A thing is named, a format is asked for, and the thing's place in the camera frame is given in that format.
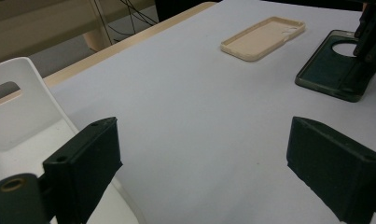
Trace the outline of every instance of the white table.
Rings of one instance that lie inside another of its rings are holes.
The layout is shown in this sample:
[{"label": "white table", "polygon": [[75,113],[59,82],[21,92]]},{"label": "white table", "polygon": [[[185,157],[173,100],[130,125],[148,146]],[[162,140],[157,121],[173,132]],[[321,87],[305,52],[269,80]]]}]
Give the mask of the white table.
[{"label": "white table", "polygon": [[[307,30],[255,63],[220,42],[270,16]],[[339,223],[286,166],[293,116],[376,151],[376,76],[355,104],[294,78],[359,12],[224,0],[50,90],[78,129],[118,118],[117,176],[149,224]]]}]

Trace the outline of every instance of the black cable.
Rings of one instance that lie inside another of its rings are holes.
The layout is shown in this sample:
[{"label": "black cable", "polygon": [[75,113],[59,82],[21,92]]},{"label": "black cable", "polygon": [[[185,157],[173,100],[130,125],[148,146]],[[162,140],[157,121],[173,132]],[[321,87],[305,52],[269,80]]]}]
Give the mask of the black cable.
[{"label": "black cable", "polygon": [[134,30],[134,33],[136,34],[135,26],[134,26],[134,21],[132,20],[132,12],[130,10],[130,6],[127,4],[127,2],[125,3],[122,0],[120,0],[120,2],[124,3],[127,6],[127,9],[129,9],[130,20],[132,21],[132,29]]},{"label": "black cable", "polygon": [[131,5],[132,8],[134,9],[134,11],[136,11],[141,17],[143,17],[144,20],[145,20],[144,17],[146,17],[146,18],[150,19],[152,22],[154,22],[155,24],[157,24],[156,21],[152,20],[150,17],[148,17],[147,15],[145,15],[144,13],[142,13],[141,11],[137,10],[137,9],[135,8],[135,6],[132,4],[132,2],[130,2],[130,0],[127,0],[127,1],[129,1],[130,5]]},{"label": "black cable", "polygon": [[108,25],[108,27],[109,27],[111,30],[115,31],[116,33],[118,33],[118,34],[120,34],[120,35],[134,35],[134,34],[124,34],[124,33],[121,33],[121,32],[117,31],[115,28],[113,28],[113,27],[110,26],[110,25]]},{"label": "black cable", "polygon": [[[148,25],[151,25],[153,26],[154,24],[157,24],[156,21],[152,20],[150,17],[148,17],[147,15],[145,15],[144,13],[140,12],[138,9],[136,9],[136,7],[132,4],[132,2],[130,0],[126,0],[125,2],[123,0],[119,0],[121,3],[123,3],[128,9],[129,9],[129,13],[131,14],[131,11],[130,9],[132,9],[133,11],[135,11],[139,16],[141,16],[142,19],[139,19],[137,16],[133,15],[136,19],[142,21],[142,22],[145,22],[147,23]],[[154,24],[150,23],[149,21],[147,21],[145,18],[148,18],[150,19]]]}]

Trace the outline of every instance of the beige phone case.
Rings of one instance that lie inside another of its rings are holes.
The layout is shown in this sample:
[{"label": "beige phone case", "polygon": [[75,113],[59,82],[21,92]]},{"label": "beige phone case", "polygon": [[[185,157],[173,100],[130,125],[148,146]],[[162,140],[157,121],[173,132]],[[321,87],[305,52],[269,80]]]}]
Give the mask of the beige phone case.
[{"label": "beige phone case", "polygon": [[223,41],[222,51],[253,62],[282,46],[305,29],[303,21],[270,17]]}]

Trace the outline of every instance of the rectangular cutout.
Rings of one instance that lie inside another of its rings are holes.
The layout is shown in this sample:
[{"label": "rectangular cutout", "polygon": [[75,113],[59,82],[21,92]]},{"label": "rectangular cutout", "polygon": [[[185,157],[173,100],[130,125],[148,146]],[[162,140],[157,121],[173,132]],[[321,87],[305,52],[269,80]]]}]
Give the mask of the rectangular cutout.
[{"label": "rectangular cutout", "polygon": [[0,85],[0,104],[21,95],[21,89],[15,82],[6,82]]}]

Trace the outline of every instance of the floor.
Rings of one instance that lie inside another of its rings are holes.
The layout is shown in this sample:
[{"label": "floor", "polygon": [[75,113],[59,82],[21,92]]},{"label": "floor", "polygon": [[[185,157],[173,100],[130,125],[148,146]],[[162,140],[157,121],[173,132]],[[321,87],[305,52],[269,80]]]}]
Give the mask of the floor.
[{"label": "floor", "polygon": [[[133,13],[109,23],[108,32],[115,42],[119,42],[135,33],[145,30],[158,22],[156,7],[148,7],[140,13]],[[57,46],[29,56],[42,77],[47,77],[66,66],[76,63],[95,53],[90,49],[82,35],[72,38]]]}]

